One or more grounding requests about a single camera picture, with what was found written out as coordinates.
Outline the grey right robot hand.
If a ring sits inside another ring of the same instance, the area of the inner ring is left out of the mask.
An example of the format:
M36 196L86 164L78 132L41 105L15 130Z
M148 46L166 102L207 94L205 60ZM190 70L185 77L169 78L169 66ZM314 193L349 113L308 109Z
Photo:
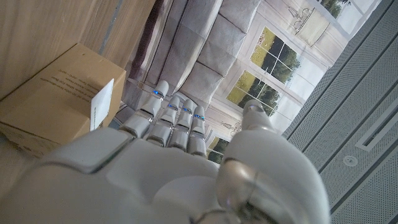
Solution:
M219 164L204 110L161 81L119 129L92 131L27 169L1 198L2 223L329 223L308 158L249 100Z

